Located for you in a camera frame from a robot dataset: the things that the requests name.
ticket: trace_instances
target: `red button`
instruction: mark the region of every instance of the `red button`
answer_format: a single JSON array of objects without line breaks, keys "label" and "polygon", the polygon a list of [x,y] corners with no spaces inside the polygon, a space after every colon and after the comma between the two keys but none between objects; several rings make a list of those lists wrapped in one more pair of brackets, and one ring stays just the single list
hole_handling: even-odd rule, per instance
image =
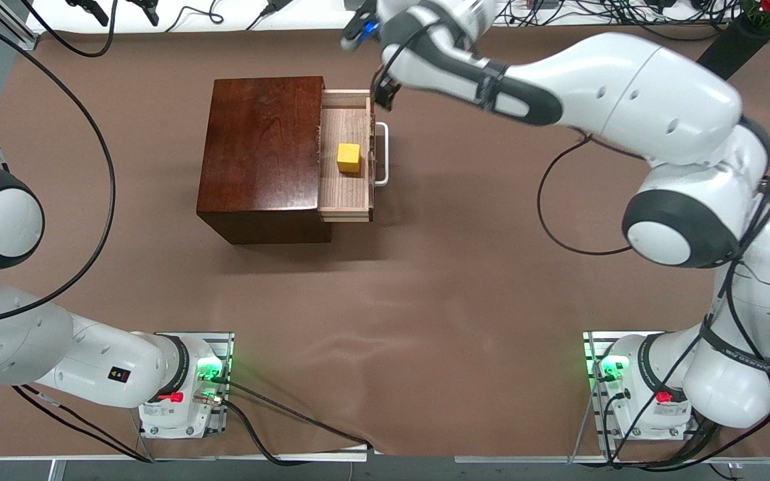
[{"label": "red button", "polygon": [[159,399],[168,399],[171,402],[183,402],[183,393],[176,392],[169,395],[158,395]]},{"label": "red button", "polygon": [[673,401],[673,395],[667,391],[659,391],[655,393],[655,401],[658,402],[671,402]]}]

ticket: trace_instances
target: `black vase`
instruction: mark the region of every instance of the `black vase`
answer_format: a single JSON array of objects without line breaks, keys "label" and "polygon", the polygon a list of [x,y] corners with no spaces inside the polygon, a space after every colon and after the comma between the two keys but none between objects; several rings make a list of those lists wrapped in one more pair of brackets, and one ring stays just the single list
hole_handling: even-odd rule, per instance
[{"label": "black vase", "polygon": [[718,35],[697,63],[726,80],[751,60],[768,40],[770,31],[761,31],[746,15],[741,15]]}]

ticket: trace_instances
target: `white round joint cap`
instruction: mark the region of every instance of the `white round joint cap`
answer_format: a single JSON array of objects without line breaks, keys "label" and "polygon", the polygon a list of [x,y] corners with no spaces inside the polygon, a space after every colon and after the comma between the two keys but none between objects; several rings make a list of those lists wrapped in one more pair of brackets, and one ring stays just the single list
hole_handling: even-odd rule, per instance
[{"label": "white round joint cap", "polygon": [[31,252],[43,232],[43,211],[28,192],[0,191],[0,255],[17,258]]},{"label": "white round joint cap", "polygon": [[639,255],[663,265],[680,265],[691,256],[687,238],[663,223],[644,221],[629,228],[629,243]]}]

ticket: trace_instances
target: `black sticker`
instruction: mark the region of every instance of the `black sticker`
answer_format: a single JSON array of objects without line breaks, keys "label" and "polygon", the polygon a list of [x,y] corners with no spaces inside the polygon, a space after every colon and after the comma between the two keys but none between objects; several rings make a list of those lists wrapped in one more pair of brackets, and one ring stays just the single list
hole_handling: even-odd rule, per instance
[{"label": "black sticker", "polygon": [[118,383],[126,383],[126,380],[129,379],[129,371],[112,366],[111,371],[109,371],[109,378],[112,381],[118,381]]}]

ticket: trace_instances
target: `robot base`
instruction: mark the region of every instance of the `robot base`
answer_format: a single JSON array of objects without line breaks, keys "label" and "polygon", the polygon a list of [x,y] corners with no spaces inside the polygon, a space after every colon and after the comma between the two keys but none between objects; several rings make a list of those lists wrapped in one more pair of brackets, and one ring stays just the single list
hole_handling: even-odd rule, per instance
[{"label": "robot base", "polygon": [[148,439],[198,439],[222,434],[227,423],[224,406],[193,401],[195,395],[227,395],[225,384],[215,384],[199,378],[202,371],[214,371],[228,377],[233,354],[233,333],[162,332],[176,335],[189,350],[189,370],[178,392],[182,402],[160,399],[138,407],[141,436]]},{"label": "robot base", "polygon": [[[638,348],[644,336],[660,332],[584,332],[584,353],[596,433],[606,459],[614,455],[618,442],[632,426],[632,420],[653,395],[638,372]],[[596,378],[609,375],[606,367],[612,367],[611,371],[618,374],[617,378],[614,381],[596,381]],[[608,414],[603,416],[602,409],[615,395],[621,395],[622,399],[611,402]],[[652,399],[650,404],[653,406],[644,411],[632,429],[629,441],[685,441],[696,431],[697,422],[691,417],[690,402],[659,403]],[[607,430],[610,453],[606,453],[603,429]]]}]

